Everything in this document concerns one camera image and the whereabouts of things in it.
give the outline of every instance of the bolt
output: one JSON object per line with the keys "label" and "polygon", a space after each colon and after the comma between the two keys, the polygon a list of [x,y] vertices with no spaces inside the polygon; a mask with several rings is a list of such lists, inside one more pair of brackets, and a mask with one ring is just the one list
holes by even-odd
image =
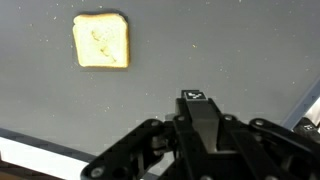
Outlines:
{"label": "bolt", "polygon": [[91,177],[92,178],[99,178],[102,176],[103,172],[104,172],[103,167],[96,167],[91,171]]}
{"label": "bolt", "polygon": [[200,180],[213,180],[213,179],[210,176],[205,175],[205,176],[202,176]]}
{"label": "bolt", "polygon": [[158,126],[159,125],[159,121],[153,121],[152,123],[151,123],[151,126]]}
{"label": "bolt", "polygon": [[262,120],[256,120],[256,125],[262,126],[263,125],[263,121]]}
{"label": "bolt", "polygon": [[227,120],[227,121],[231,121],[233,118],[232,118],[232,116],[227,115],[227,116],[224,117],[224,119]]}
{"label": "bolt", "polygon": [[184,116],[179,116],[179,117],[178,117],[178,120],[179,120],[179,121],[184,121]]}
{"label": "bolt", "polygon": [[267,177],[265,178],[265,180],[278,180],[278,178],[275,177],[275,176],[269,175],[269,176],[267,176]]}

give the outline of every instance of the gray tabletop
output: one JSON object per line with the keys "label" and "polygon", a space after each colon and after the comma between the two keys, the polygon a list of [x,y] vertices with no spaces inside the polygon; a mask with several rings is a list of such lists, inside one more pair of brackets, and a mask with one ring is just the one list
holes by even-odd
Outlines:
{"label": "gray tabletop", "polygon": [[[99,154],[200,89],[241,120],[281,121],[320,74],[320,2],[1,0],[1,127]],[[81,13],[121,11],[126,70],[81,68]]]}

